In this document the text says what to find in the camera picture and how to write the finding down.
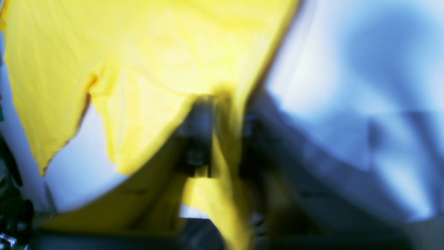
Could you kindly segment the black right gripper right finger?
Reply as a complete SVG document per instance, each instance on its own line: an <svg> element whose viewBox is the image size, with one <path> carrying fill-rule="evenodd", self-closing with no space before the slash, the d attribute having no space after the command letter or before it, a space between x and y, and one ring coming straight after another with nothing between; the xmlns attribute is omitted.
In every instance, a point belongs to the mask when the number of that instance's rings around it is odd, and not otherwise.
<svg viewBox="0 0 444 250"><path fill-rule="evenodd" d="M247 104L239 174L254 199L255 243L329 243L322 205L327 187L291 152L283 117L268 94Z"/></svg>

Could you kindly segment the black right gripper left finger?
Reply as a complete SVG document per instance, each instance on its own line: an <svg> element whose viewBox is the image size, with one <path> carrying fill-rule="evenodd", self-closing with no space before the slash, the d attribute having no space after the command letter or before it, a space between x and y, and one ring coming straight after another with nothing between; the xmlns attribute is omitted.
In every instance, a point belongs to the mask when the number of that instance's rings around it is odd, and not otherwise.
<svg viewBox="0 0 444 250"><path fill-rule="evenodd" d="M179 217L188 178L198 169L212 175L214 97L203 95L192 105L184 121L156 154L134 175L141 184L141 211L132 220L132 230L169 234L182 224Z"/></svg>

